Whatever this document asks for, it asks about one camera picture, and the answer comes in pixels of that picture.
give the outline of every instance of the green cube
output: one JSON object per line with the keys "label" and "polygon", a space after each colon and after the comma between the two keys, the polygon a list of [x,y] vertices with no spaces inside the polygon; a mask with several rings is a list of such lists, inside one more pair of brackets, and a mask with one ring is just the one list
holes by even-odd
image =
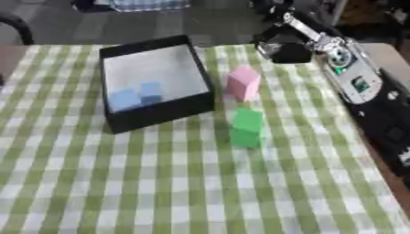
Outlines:
{"label": "green cube", "polygon": [[252,110],[238,109],[231,126],[231,143],[252,148],[260,143],[262,114]]}

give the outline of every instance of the tablecloth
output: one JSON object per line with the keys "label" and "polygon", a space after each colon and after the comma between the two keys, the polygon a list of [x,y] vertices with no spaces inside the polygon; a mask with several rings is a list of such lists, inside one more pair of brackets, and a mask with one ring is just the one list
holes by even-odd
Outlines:
{"label": "tablecloth", "polygon": [[[99,48],[33,46],[1,91],[1,233],[410,233],[316,63],[199,48],[216,111],[112,135]],[[223,88],[240,64],[263,75],[248,103]],[[230,144],[237,107],[260,147]]]}

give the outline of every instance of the black object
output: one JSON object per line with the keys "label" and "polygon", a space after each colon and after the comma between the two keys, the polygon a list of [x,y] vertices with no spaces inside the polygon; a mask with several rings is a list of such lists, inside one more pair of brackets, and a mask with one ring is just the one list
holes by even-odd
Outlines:
{"label": "black object", "polygon": [[84,13],[113,11],[108,5],[96,5],[95,0],[73,0],[71,4]]}
{"label": "black object", "polygon": [[34,39],[28,24],[18,16],[0,12],[0,23],[7,24],[17,30],[24,45],[33,45]]}
{"label": "black object", "polygon": [[271,57],[274,63],[307,63],[312,60],[312,51],[303,44],[285,43]]}
{"label": "black object", "polygon": [[[189,51],[191,52],[192,57],[208,87],[208,92],[177,100],[164,101],[149,106],[143,106],[129,111],[115,113],[110,112],[103,62],[105,59],[158,48],[170,48],[179,45],[187,45],[189,47]],[[210,77],[203,68],[202,63],[187,36],[167,37],[118,47],[103,48],[100,50],[100,58],[102,68],[102,96],[104,113],[113,133],[123,133],[149,125],[168,122],[179,118],[188,117],[190,115],[214,110],[214,89],[211,85]]]}
{"label": "black object", "polygon": [[3,78],[3,75],[0,73],[0,87],[5,86],[5,79]]}
{"label": "black object", "polygon": [[371,145],[395,175],[410,176],[409,96],[391,75],[381,69],[383,86],[379,94],[364,104],[344,104],[363,129]]}

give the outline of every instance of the blue cube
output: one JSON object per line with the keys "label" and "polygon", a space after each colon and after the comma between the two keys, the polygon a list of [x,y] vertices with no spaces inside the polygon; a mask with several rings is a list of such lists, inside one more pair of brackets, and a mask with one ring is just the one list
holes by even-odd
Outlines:
{"label": "blue cube", "polygon": [[112,112],[131,110],[141,106],[141,98],[133,89],[120,90],[109,94],[108,102]]}
{"label": "blue cube", "polygon": [[161,85],[158,82],[146,82],[141,84],[141,100],[144,105],[162,101]]}

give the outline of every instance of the chair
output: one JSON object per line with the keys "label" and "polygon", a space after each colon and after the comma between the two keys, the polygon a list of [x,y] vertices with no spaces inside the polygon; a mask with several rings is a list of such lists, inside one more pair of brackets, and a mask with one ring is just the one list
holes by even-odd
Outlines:
{"label": "chair", "polygon": [[0,23],[13,27],[20,35],[24,45],[29,46],[34,44],[33,34],[31,33],[28,24],[20,17],[6,12],[0,12]]}

